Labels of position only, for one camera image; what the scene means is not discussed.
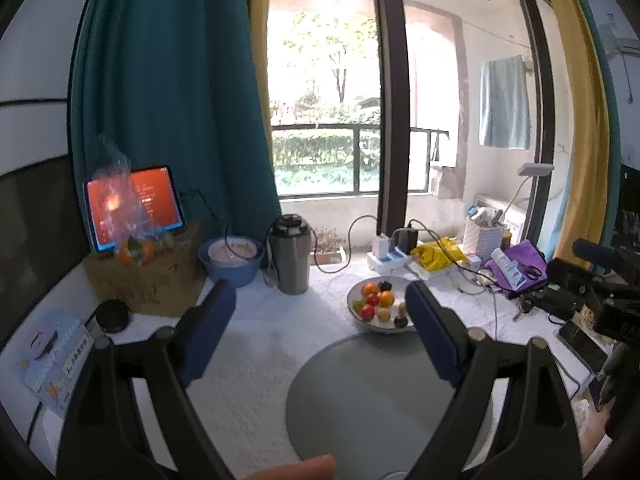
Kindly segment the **operator fingertip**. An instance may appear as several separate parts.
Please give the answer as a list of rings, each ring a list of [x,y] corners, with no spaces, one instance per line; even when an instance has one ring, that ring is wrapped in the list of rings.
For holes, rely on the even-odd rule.
[[[323,455],[296,464],[281,465],[256,472],[246,480],[332,480],[336,473],[336,460]]]

